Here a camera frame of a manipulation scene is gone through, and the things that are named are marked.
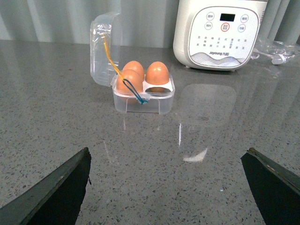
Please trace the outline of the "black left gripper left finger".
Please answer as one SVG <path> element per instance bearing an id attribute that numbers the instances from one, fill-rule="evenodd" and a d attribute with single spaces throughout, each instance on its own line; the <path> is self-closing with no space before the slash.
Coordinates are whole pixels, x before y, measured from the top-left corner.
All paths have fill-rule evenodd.
<path id="1" fill-rule="evenodd" d="M 74 225 L 90 182 L 87 147 L 0 209 L 2 225 Z"/>

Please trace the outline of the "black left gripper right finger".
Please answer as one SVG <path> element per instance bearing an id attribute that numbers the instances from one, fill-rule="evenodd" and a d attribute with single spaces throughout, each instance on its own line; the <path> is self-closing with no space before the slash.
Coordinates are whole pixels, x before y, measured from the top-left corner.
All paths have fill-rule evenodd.
<path id="1" fill-rule="evenodd" d="M 267 225 L 300 223 L 300 177 L 254 148 L 241 157 L 255 203 Z"/>

